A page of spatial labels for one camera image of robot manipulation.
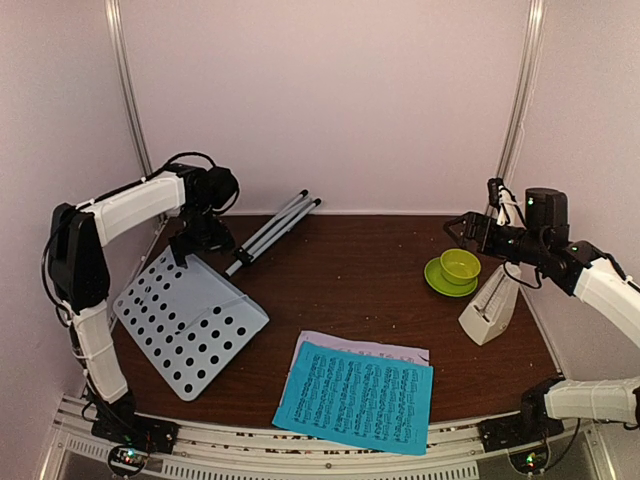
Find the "white perforated music stand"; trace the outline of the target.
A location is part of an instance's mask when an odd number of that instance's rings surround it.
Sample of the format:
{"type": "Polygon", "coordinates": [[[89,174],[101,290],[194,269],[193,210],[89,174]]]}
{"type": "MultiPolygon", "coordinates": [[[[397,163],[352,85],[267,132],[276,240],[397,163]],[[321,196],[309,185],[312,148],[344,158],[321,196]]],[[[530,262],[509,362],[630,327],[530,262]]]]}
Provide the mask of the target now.
{"type": "Polygon", "coordinates": [[[223,273],[195,255],[180,267],[165,249],[114,301],[121,325],[181,400],[195,400],[269,322],[232,276],[321,203],[301,191],[235,250],[223,273]]]}

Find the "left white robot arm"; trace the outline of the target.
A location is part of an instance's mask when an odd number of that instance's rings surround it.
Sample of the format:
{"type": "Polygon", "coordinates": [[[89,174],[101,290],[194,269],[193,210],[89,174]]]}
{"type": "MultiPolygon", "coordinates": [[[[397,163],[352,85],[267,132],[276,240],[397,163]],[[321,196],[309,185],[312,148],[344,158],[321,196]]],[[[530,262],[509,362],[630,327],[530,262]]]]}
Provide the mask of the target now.
{"type": "Polygon", "coordinates": [[[169,241],[179,266],[185,266],[189,254],[234,246],[220,217],[237,202],[239,182],[230,169],[215,162],[208,167],[186,164],[191,155],[176,154],[150,175],[84,203],[56,206],[41,257],[45,293],[69,332],[89,401],[97,408],[94,431],[120,449],[170,451],[174,430],[166,424],[153,425],[136,413],[111,333],[105,246],[161,215],[175,215],[182,222],[169,241]]]}

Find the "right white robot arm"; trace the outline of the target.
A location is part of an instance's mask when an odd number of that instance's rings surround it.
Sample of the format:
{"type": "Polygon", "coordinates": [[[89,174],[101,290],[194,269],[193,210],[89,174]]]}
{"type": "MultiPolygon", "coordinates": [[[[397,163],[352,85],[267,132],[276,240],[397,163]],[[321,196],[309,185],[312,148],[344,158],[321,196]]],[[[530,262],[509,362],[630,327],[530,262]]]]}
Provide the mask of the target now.
{"type": "MultiPolygon", "coordinates": [[[[568,198],[534,187],[517,203],[501,179],[488,182],[489,204],[498,215],[467,212],[443,229],[464,248],[475,242],[480,254],[510,264],[526,264],[535,278],[551,280],[570,297],[592,307],[633,343],[639,341],[639,286],[615,258],[588,241],[569,239],[568,198]]],[[[565,419],[639,426],[639,380],[546,380],[521,397],[518,413],[481,422],[487,452],[541,442],[563,430],[565,419]]]]}

